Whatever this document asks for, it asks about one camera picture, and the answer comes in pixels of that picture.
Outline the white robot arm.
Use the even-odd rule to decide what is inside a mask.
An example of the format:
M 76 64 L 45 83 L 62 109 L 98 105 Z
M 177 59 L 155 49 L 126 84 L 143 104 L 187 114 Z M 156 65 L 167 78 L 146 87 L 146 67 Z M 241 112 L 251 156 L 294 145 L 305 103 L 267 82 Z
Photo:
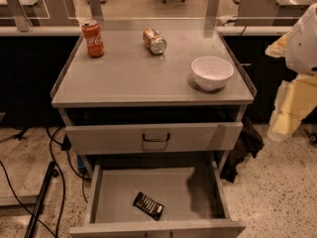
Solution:
M 267 56 L 285 57 L 286 67 L 297 73 L 277 90 L 267 135 L 289 139 L 317 107 L 317 4 L 311 5 L 291 30 L 265 50 Z

